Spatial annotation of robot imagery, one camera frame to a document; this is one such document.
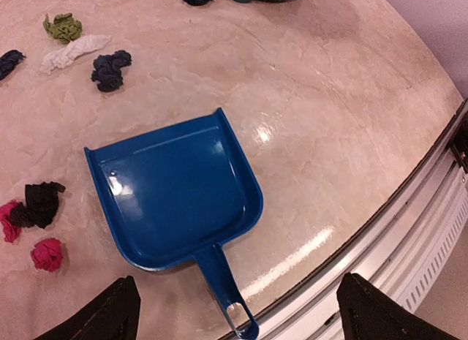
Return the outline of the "blue plastic dustpan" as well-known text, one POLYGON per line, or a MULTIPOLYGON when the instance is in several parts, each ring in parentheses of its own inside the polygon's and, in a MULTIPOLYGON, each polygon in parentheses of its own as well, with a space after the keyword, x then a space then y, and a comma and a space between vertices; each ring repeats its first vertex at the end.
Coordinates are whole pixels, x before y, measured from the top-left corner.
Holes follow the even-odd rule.
POLYGON ((84 153, 129 264, 195 261, 222 311, 244 304, 223 247, 259 221, 263 193, 222 109, 84 153))

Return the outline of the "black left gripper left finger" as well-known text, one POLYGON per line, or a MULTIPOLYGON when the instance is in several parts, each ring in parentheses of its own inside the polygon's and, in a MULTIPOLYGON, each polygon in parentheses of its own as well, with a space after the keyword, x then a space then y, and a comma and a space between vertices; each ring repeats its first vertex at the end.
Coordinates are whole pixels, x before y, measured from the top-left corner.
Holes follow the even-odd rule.
POLYGON ((132 276, 116 279, 80 311, 38 336, 51 339, 136 339, 140 295, 132 276))

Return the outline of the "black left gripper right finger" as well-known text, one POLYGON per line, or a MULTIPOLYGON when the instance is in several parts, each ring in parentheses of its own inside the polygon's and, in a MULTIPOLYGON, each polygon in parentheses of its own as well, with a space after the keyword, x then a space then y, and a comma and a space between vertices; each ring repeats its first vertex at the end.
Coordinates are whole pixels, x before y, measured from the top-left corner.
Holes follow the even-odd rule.
POLYGON ((455 338, 406 311, 357 273, 346 273, 336 294, 345 340, 455 338))

